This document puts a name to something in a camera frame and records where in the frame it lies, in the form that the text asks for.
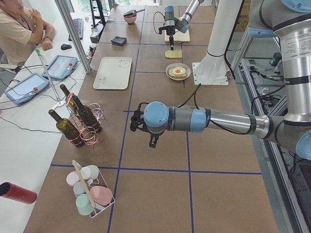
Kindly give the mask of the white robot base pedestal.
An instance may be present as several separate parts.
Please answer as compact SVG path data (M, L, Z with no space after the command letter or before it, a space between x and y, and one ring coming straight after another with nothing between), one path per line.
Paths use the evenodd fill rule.
M195 85L228 85L225 53L243 0L221 0L218 4L206 56L193 63Z

